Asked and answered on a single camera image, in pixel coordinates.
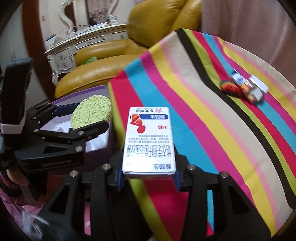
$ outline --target white dresser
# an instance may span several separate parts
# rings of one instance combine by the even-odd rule
[[[57,85],[60,74],[69,73],[76,68],[75,54],[79,49],[101,42],[127,38],[127,23],[110,25],[78,34],[47,50],[44,54],[47,55],[52,69],[53,84]]]

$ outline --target white medicine box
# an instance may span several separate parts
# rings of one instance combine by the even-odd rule
[[[122,172],[133,179],[169,179],[176,172],[170,113],[167,107],[131,107]]]

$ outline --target striped tablecloth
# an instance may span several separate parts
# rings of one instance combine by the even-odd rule
[[[233,69],[269,87],[257,105],[222,93]],[[123,145],[130,107],[169,107],[180,154],[207,172],[227,171],[271,234],[296,206],[296,90],[248,51],[199,32],[180,29],[150,48],[109,83],[114,125]],[[172,181],[130,181],[158,241],[178,241],[188,194]],[[208,234],[213,197],[208,192]]]

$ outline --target yellow leather sofa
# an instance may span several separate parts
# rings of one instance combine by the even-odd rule
[[[83,89],[106,84],[170,32],[179,28],[198,30],[202,0],[146,0],[135,5],[128,19],[128,39],[91,45],[75,55],[77,67],[55,89],[60,98]],[[98,60],[83,65],[89,58]]]

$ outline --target sofa armrest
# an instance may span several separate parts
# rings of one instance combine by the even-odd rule
[[[130,41],[130,39],[120,39],[98,43],[80,49],[75,55],[76,65],[83,65],[91,57],[103,59],[123,55],[124,50],[126,49]]]

